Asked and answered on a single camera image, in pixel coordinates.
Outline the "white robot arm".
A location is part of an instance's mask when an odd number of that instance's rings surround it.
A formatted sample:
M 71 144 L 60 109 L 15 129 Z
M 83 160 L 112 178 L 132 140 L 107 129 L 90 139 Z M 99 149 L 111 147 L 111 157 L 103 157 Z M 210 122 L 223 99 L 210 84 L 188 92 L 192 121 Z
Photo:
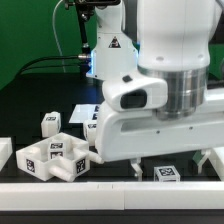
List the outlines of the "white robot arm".
M 95 147 L 106 161 L 224 146 L 224 88 L 210 90 L 208 43 L 224 0 L 118 0 L 96 9 L 93 73 L 104 101 Z

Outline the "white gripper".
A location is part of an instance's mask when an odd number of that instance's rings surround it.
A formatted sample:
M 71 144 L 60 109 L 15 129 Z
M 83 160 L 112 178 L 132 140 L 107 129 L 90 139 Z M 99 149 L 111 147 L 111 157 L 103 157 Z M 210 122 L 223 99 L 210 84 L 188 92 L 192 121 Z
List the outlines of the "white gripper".
M 209 148 L 224 146 L 224 88 L 210 89 L 204 103 L 190 116 L 159 120 L 150 110 L 116 112 L 102 103 L 98 113 L 95 147 L 106 161 L 131 159 L 141 181 L 142 157 L 198 152 L 198 173 L 210 157 Z

